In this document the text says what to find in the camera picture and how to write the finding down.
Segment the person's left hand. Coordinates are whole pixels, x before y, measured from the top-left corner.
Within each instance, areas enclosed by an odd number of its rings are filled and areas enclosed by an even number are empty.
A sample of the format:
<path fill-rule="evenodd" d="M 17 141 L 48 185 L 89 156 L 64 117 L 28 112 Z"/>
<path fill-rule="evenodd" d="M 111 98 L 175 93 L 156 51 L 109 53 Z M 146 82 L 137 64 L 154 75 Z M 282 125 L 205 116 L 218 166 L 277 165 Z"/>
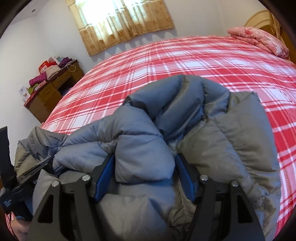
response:
<path fill-rule="evenodd" d="M 15 235 L 15 237 L 19 241 L 25 241 L 27 238 L 27 234 L 30 228 L 30 222 L 24 219 L 14 218 L 11 221 L 11 229 Z"/>

